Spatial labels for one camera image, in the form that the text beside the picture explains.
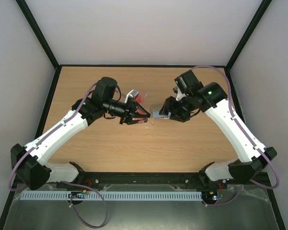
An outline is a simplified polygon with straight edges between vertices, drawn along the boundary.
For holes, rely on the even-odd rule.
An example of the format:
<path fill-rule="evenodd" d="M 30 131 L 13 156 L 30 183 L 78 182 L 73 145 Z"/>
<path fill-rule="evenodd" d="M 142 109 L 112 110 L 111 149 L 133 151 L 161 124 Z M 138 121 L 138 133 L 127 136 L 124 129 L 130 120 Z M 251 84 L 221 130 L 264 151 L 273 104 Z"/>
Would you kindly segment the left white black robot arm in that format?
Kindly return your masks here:
<path fill-rule="evenodd" d="M 117 81 L 102 77 L 47 132 L 24 146 L 14 145 L 11 148 L 9 189 L 14 189 L 14 177 L 18 177 L 31 190 L 39 189 L 46 183 L 80 181 L 82 168 L 76 163 L 48 161 L 64 143 L 106 114 L 110 115 L 110 119 L 118 117 L 120 124 L 127 125 L 143 123 L 150 118 L 150 113 L 135 100 L 138 91 L 131 90 L 124 102 L 113 98 L 115 92 L 121 92 Z"/>

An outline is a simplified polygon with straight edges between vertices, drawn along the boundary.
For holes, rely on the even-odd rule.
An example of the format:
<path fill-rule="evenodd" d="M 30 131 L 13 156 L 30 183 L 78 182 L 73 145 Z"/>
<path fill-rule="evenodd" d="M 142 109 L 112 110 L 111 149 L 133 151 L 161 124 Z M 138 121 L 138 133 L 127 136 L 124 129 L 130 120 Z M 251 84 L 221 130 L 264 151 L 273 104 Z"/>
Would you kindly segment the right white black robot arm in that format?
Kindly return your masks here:
<path fill-rule="evenodd" d="M 257 184 L 257 176 L 277 155 L 266 147 L 246 127 L 232 106 L 231 92 L 225 92 L 216 82 L 203 85 L 189 70 L 175 78 L 176 96 L 168 97 L 159 114 L 179 122 L 189 121 L 199 112 L 211 118 L 234 148 L 237 158 L 211 162 L 200 170 L 200 183 L 209 188 L 219 180 L 235 180 L 239 184 Z"/>

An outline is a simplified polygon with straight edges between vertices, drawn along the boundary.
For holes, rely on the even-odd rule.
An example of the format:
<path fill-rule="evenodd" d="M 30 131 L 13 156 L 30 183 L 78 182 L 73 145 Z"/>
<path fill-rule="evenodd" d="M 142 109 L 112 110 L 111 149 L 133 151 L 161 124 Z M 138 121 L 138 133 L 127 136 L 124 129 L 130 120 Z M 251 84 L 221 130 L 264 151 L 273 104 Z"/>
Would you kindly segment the red thin frame sunglasses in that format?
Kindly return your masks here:
<path fill-rule="evenodd" d="M 141 93 L 137 96 L 137 98 L 134 100 L 135 102 L 138 102 L 140 105 L 144 107 L 144 99 L 147 95 L 143 96 Z M 151 125 L 154 125 L 153 121 L 151 119 L 148 119 L 148 123 Z"/>

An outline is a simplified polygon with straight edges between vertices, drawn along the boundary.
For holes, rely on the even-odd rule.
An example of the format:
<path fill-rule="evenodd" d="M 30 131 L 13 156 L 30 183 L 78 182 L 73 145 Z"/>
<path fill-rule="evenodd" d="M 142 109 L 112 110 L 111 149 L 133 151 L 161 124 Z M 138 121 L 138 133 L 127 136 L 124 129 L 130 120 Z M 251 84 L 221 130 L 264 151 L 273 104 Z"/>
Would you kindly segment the blue cleaning cloth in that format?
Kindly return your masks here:
<path fill-rule="evenodd" d="M 152 118 L 154 120 L 162 120 L 162 119 L 169 119 L 170 115 L 160 115 L 159 111 L 152 112 Z"/>

